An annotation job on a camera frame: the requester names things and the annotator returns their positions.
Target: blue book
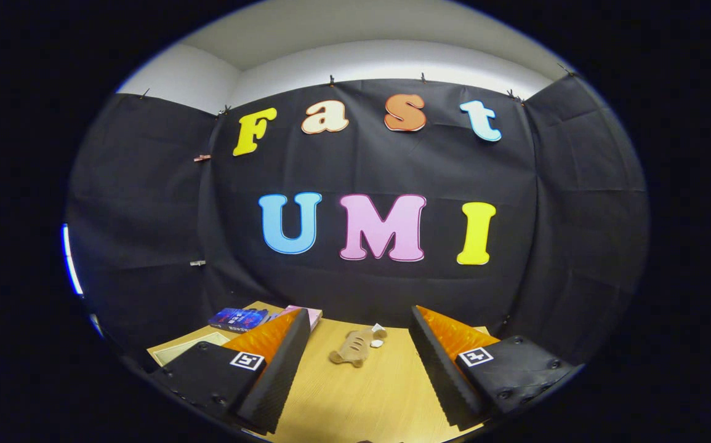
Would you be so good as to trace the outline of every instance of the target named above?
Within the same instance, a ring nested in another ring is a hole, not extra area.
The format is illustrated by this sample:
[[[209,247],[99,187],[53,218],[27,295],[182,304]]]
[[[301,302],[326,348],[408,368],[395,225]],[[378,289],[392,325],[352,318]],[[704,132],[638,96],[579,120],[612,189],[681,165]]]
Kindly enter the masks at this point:
[[[220,330],[244,333],[262,325],[268,319],[268,310],[225,308],[208,320],[208,324]]]

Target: wooden table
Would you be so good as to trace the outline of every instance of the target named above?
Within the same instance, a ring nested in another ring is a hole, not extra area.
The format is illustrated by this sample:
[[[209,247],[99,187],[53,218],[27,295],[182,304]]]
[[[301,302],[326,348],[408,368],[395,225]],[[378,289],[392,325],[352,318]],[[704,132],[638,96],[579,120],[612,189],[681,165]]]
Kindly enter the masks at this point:
[[[247,308],[282,311],[262,302]],[[371,326],[325,319],[323,313],[308,339],[276,434],[260,437],[275,443],[439,443],[481,427],[459,431],[448,426],[404,328],[386,328],[384,344],[369,349],[363,367],[328,360],[328,354],[339,350],[349,331]],[[483,326],[476,329],[487,332]],[[228,338],[239,335],[205,326],[162,347],[211,332]]]

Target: yellow letter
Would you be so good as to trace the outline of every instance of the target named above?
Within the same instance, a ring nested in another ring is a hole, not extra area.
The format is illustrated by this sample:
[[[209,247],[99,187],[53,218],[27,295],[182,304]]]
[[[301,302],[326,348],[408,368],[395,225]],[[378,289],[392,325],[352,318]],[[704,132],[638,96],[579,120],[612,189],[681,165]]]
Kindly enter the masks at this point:
[[[347,128],[350,123],[347,118],[344,118],[344,103],[338,100],[325,100],[324,102],[314,103],[307,109],[306,118],[301,123],[301,129],[306,134],[319,134],[323,131],[338,132]]]
[[[257,149],[257,144],[254,143],[254,137],[260,140],[265,135],[265,129],[268,128],[267,120],[276,118],[276,108],[268,108],[259,112],[249,113],[244,115],[240,120],[240,136],[238,137],[238,146],[232,151],[232,155],[243,155],[254,152]]]
[[[489,261],[487,237],[489,221],[497,213],[493,205],[484,202],[468,202],[462,205],[462,212],[467,216],[465,247],[456,256],[460,265],[482,265]]]

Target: letter m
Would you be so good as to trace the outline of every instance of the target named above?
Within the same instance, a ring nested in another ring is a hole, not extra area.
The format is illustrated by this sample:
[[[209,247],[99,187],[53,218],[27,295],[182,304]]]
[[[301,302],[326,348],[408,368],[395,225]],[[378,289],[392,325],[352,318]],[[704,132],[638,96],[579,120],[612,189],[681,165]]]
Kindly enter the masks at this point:
[[[345,260],[363,260],[366,249],[361,247],[361,235],[366,239],[374,258],[385,253],[394,237],[394,249],[388,257],[396,261],[418,261],[424,257],[420,249],[420,210],[426,199],[415,194],[404,194],[394,202],[383,220],[372,199],[364,194],[342,197],[341,205],[347,210],[347,246],[339,252]]]

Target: blue letter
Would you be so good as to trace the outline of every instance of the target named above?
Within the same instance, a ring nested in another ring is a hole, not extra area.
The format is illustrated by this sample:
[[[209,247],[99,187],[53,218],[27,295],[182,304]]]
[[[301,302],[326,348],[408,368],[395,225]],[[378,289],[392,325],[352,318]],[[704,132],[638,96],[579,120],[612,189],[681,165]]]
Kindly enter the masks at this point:
[[[463,103],[459,105],[459,109],[467,112],[470,116],[470,126],[473,127],[476,135],[491,142],[500,140],[500,131],[492,129],[489,125],[489,118],[495,118],[495,111],[484,108],[484,103],[478,100]]]
[[[284,236],[281,208],[287,204],[282,194],[268,194],[259,199],[262,207],[262,235],[265,243],[282,254],[302,254],[312,247],[316,239],[316,204],[322,201],[318,193],[300,193],[295,202],[301,207],[301,233],[296,239]]]

